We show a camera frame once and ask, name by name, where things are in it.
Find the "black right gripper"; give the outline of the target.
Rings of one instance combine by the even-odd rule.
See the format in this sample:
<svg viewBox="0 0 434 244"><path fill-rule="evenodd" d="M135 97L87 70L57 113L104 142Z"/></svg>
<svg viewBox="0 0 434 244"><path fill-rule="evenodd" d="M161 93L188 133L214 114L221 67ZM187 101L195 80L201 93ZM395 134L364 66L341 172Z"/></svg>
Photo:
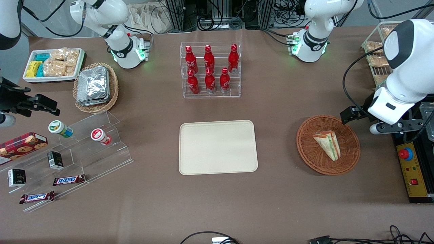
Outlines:
<svg viewBox="0 0 434 244"><path fill-rule="evenodd" d="M31 89L20 87L8 79L1 77L0 82L0 111L4 113L24 114L25 117L31 117L32 111L44 111L54 116L60 115L57 108L57 102L42 94L36 94L34 97L26 95ZM21 108L20 103L26 104L28 98L34 104Z"/></svg>

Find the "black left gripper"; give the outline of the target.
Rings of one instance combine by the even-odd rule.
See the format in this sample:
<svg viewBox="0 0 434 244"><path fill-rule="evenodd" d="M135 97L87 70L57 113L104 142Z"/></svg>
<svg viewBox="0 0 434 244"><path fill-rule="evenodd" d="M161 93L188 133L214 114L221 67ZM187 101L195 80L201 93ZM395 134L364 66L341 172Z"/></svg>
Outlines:
<svg viewBox="0 0 434 244"><path fill-rule="evenodd" d="M340 113L341 122L342 124L348 124L351 121L354 120L360 120L364 118L368 118L369 120L377 120L375 116L373 116L371 113L368 112L368 109L371 107L374 100L374 95L368 96L361 108L363 109L362 112L360 112L359 108L356 106L349 106L346 109L344 109Z"/></svg>

